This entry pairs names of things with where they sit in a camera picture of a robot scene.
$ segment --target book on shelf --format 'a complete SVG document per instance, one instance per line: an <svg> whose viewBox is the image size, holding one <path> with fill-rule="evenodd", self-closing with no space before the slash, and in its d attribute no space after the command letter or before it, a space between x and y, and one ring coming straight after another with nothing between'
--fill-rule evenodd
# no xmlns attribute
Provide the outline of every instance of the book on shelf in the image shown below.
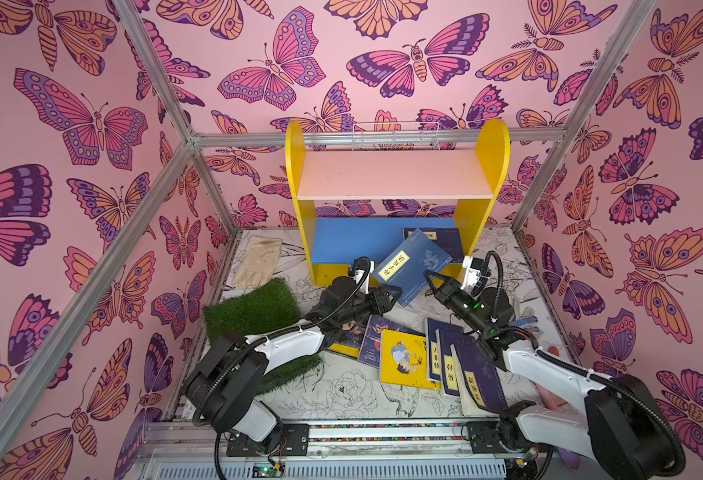
<svg viewBox="0 0 703 480"><path fill-rule="evenodd" d="M420 335L419 332L400 323L385 319L380 315L370 315L370 320L367 322L365 330L365 338L362 340L357 360L376 368L381 366L381 332L384 330Z"/></svg>
<svg viewBox="0 0 703 480"><path fill-rule="evenodd" d="M442 362L440 361L440 349L437 343L437 330L454 330L463 332L463 327L452 323L441 322L433 318L426 318L426 338L429 349L429 379L434 382L442 381Z"/></svg>
<svg viewBox="0 0 703 480"><path fill-rule="evenodd" d="M415 228L404 229L404 237L407 238L415 231ZM439 246L451 258L451 264L463 263L463 245L461 244L461 232L457 228L424 228L423 234L429 240Z"/></svg>
<svg viewBox="0 0 703 480"><path fill-rule="evenodd" d="M416 228L381 262L373 276L382 284L399 286L402 296L397 302L406 306L426 287L423 271L441 272L450 262L451 256Z"/></svg>
<svg viewBox="0 0 703 480"><path fill-rule="evenodd" d="M381 383L439 390L427 376L426 338L405 332L381 332Z"/></svg>
<svg viewBox="0 0 703 480"><path fill-rule="evenodd" d="M507 408L496 366L474 345L451 345L464 416L487 416Z"/></svg>
<svg viewBox="0 0 703 480"><path fill-rule="evenodd" d="M328 348L333 353L338 353L342 356L347 356L351 359L359 358L359 351L362 347L362 340L365 338L365 330L369 318L361 322L348 322L340 328L344 330L344 335L336 343L333 343Z"/></svg>
<svg viewBox="0 0 703 480"><path fill-rule="evenodd" d="M437 330L437 345L441 361L442 394L448 396L461 396L458 390L458 376L453 365L453 353L451 345L473 345L474 339L469 335L463 335L462 331L450 329Z"/></svg>

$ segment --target beige glove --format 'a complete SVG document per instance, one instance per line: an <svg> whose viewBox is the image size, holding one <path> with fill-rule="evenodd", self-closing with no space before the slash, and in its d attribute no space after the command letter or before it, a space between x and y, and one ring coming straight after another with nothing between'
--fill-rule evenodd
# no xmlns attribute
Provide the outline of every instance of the beige glove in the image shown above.
<svg viewBox="0 0 703 480"><path fill-rule="evenodd" d="M265 285L274 275L282 247L279 238L251 236L244 249L244 258L234 275L234 286L238 288L257 288Z"/></svg>

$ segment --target dark blue book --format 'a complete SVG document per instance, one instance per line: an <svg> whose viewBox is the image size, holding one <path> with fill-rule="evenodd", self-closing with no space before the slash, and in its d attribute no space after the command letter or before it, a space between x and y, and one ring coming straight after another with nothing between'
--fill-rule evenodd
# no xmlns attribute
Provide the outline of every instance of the dark blue book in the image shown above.
<svg viewBox="0 0 703 480"><path fill-rule="evenodd" d="M399 286L402 296L397 302L405 306L426 287L423 271L441 272L450 261L450 255L429 240L421 229L415 229L381 262L373 276L385 285Z"/></svg>
<svg viewBox="0 0 703 480"><path fill-rule="evenodd" d="M370 319L367 321L367 329L365 330L365 338L362 339L362 346L359 348L357 360L376 368L381 366L381 333L384 330L421 335L420 332L387 320L380 315L370 315Z"/></svg>
<svg viewBox="0 0 703 480"><path fill-rule="evenodd" d="M506 396L495 365L472 345L454 345L463 373L463 382L471 398L482 410L500 413L507 408Z"/></svg>
<svg viewBox="0 0 703 480"><path fill-rule="evenodd" d="M426 348L429 350L429 379L434 382L442 381L442 362L440 361L440 348L437 344L437 330L453 330L462 332L463 327L452 323L440 322L433 318L426 318Z"/></svg>
<svg viewBox="0 0 703 480"><path fill-rule="evenodd" d="M456 332L452 329L437 330L437 343L439 344L440 360L442 366L442 393L445 395L461 396L458 390L458 375L453 363L453 352L451 345L473 346L474 339L469 335L463 335L462 331Z"/></svg>
<svg viewBox="0 0 703 480"><path fill-rule="evenodd" d="M414 228L404 229L404 237L407 238L414 231ZM444 250L445 253L452 256L451 264L463 263L461 232L457 228L426 228L423 233L429 237L429 240Z"/></svg>

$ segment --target bookshelf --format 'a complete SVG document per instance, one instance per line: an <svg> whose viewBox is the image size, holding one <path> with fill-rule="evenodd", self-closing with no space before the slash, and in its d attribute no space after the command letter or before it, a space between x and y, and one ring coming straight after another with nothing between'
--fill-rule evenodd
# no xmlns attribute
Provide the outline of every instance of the bookshelf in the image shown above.
<svg viewBox="0 0 703 480"><path fill-rule="evenodd" d="M464 254L473 252L509 168L509 129L489 120L471 150L323 150L306 152L290 122L285 142L288 183L306 262L316 286L345 276L359 256L380 263L403 240L403 229L457 227ZM318 218L322 200L455 199L453 218ZM444 273L457 276L461 265Z"/></svg>

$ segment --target artificial grass mat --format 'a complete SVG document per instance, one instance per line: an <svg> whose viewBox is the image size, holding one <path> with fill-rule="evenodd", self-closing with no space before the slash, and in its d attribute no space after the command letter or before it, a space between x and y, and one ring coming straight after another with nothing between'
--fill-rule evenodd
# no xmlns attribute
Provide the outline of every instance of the artificial grass mat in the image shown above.
<svg viewBox="0 0 703 480"><path fill-rule="evenodd" d="M298 303L281 278L274 278L250 293L204 308L210 342L230 330L242 335L272 332L292 325L300 317ZM302 356L285 363L263 377L258 394L278 389L321 363L319 355Z"/></svg>

